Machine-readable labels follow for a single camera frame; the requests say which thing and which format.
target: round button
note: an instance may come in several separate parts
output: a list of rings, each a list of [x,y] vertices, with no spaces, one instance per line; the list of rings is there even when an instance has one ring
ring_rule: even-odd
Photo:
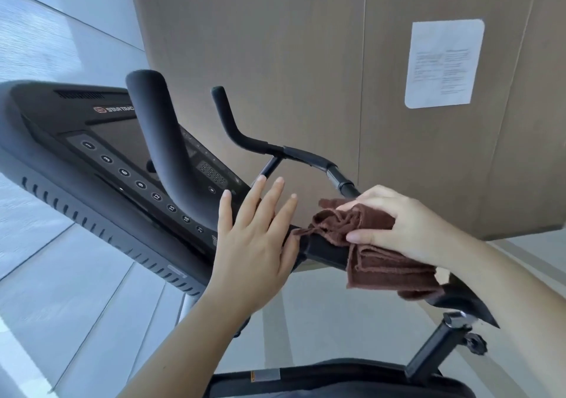
[[[94,144],[92,144],[91,142],[87,142],[86,140],[83,140],[81,145],[83,145],[87,149],[90,149],[91,151],[94,151],[96,149],[96,146],[94,146]]]

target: hand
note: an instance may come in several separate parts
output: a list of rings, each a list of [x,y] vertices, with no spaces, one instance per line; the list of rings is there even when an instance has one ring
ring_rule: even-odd
[[[338,209],[349,210],[356,204],[383,210],[395,218],[395,225],[392,230],[352,231],[346,236],[351,243],[373,244],[426,264],[450,269],[449,264],[459,253],[463,240],[472,238],[419,201],[381,185]]]
[[[210,283],[203,298],[223,302],[245,320],[265,306],[283,287],[299,252],[299,240],[289,236],[281,248],[297,207],[291,195],[275,215],[285,185],[275,180],[258,205],[265,187],[259,176],[232,224],[230,191],[224,191],[218,215],[218,244]]]

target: brown cloth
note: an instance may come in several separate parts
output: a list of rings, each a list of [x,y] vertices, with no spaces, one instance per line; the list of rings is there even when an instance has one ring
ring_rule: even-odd
[[[415,301],[442,294],[435,278],[436,267],[414,261],[400,254],[369,244],[350,244],[346,234],[357,229],[390,230],[395,219],[377,209],[356,204],[351,210],[336,210],[349,200],[322,199],[322,210],[308,228],[295,230],[298,236],[320,234],[336,246],[349,246],[348,284],[346,287],[396,290],[404,300]]]

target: person's left hand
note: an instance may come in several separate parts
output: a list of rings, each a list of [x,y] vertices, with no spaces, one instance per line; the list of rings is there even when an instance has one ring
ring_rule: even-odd
[[[279,292],[299,251],[299,239],[295,236],[289,236],[282,248],[297,207],[297,196],[291,195],[275,215],[285,184],[283,178],[278,178],[258,204],[265,181],[265,176],[256,180],[235,223],[230,191],[224,191],[218,215],[216,258],[203,295],[226,302],[242,319],[261,309]]]

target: fingernail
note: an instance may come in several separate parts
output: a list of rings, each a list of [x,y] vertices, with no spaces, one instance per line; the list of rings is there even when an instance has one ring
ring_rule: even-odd
[[[355,231],[348,233],[346,235],[346,240],[349,241],[350,243],[361,243],[360,235],[359,235],[359,233],[356,233]]]

